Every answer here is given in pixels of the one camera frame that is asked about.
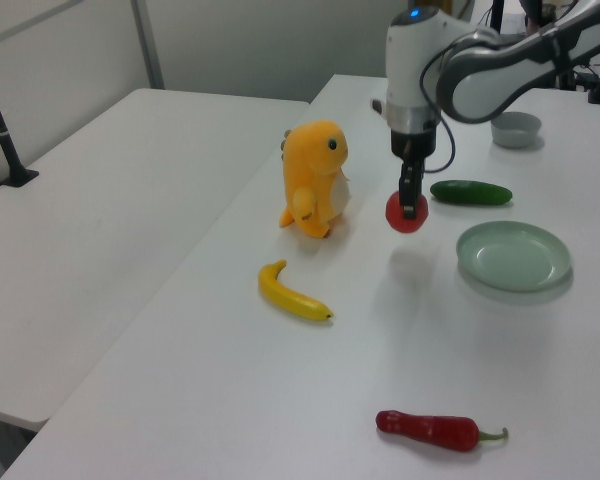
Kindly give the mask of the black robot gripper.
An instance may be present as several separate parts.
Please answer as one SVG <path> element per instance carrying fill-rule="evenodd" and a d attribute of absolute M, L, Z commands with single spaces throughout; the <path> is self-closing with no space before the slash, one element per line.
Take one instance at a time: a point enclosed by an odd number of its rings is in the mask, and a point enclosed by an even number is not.
<path fill-rule="evenodd" d="M 399 204 L 405 219 L 416 217 L 416 199 L 422 195 L 425 159 L 435 150 L 438 112 L 431 107 L 388 106 L 391 152 L 403 159 L 416 155 L 414 162 L 404 160 L 399 180 Z"/>

